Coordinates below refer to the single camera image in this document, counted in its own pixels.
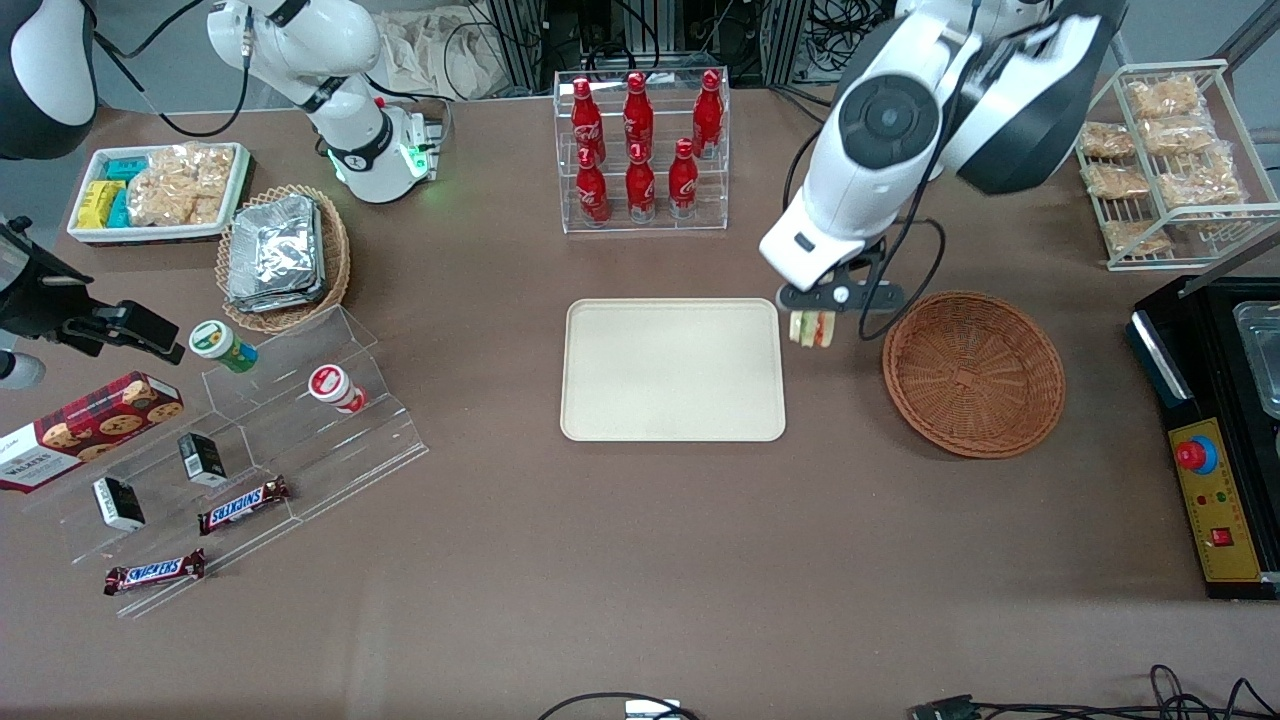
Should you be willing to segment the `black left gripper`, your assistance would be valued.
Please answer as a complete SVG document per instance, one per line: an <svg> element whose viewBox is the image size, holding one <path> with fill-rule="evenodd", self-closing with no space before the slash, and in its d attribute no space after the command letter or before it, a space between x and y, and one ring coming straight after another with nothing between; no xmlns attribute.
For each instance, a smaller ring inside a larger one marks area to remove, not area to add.
<svg viewBox="0 0 1280 720"><path fill-rule="evenodd" d="M799 311L828 311L828 346L836 337L837 313L896 313L906 306L904 288L888 281L870 281L884 269L884 241L877 241L865 252L840 263L809 290L782 284L774 304L790 310L788 340L799 342Z"/></svg>

